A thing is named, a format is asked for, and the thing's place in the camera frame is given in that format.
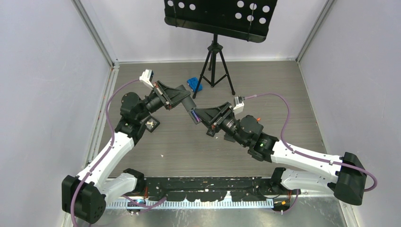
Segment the blue purple battery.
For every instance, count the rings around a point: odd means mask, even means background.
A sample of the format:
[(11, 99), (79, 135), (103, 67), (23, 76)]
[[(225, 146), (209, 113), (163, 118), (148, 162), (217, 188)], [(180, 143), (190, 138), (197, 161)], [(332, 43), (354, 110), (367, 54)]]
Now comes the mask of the blue purple battery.
[(196, 121), (196, 124), (201, 122), (201, 119), (199, 118), (199, 116), (196, 114), (196, 112), (194, 110), (191, 110), (191, 113)]

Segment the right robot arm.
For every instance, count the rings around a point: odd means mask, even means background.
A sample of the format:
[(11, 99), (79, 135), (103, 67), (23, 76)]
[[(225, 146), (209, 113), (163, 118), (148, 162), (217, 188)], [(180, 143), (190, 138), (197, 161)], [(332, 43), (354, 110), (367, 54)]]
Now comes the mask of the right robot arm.
[(360, 206), (363, 202), (367, 172), (357, 155), (327, 155), (286, 144), (284, 140), (263, 132), (263, 125), (252, 115), (238, 120), (230, 103), (213, 108), (192, 110), (197, 122), (203, 123), (209, 136), (225, 132), (228, 141), (237, 142), (258, 161), (285, 164), (299, 168), (276, 168), (270, 189), (276, 194), (286, 190), (307, 189), (331, 193), (338, 200)]

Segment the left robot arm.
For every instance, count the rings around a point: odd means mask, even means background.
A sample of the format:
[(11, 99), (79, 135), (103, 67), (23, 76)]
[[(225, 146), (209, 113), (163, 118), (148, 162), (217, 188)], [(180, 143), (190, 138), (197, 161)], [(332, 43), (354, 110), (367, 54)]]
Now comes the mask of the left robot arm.
[(81, 172), (67, 175), (62, 181), (62, 210), (70, 214), (74, 227), (78, 226), (78, 219), (90, 225), (96, 223), (106, 206), (119, 197), (129, 192), (134, 196), (144, 192), (144, 174), (137, 170), (128, 168), (111, 181), (107, 178), (142, 138), (151, 114), (162, 107), (173, 109), (190, 94), (184, 86), (173, 88), (157, 81), (144, 98), (135, 92), (122, 96), (121, 118), (116, 127), (109, 126), (112, 134), (107, 145)]

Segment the black battery cover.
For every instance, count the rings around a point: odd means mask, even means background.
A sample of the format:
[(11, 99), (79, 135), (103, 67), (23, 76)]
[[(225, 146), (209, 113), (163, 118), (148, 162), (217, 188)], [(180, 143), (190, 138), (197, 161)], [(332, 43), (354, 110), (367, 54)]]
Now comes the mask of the black battery cover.
[(228, 135), (228, 134), (224, 135), (224, 140), (230, 141), (230, 142), (233, 142), (233, 143), (236, 142), (236, 140), (233, 137), (231, 137), (230, 135)]

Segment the plain black remote control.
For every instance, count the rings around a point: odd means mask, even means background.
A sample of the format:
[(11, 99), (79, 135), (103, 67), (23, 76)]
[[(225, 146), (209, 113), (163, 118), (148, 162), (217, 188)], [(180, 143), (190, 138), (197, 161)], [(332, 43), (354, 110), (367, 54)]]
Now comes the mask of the plain black remote control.
[(192, 97), (191, 97), (191, 92), (186, 90), (184, 85), (180, 85), (178, 87), (179, 90), (183, 90), (185, 94), (187, 94), (187, 96), (181, 101), (181, 103), (183, 104), (184, 108), (186, 109), (188, 115), (191, 117), (191, 119), (193, 120), (193, 122), (196, 124), (196, 121), (191, 113), (191, 110), (195, 110), (196, 109), (196, 104), (193, 101)]

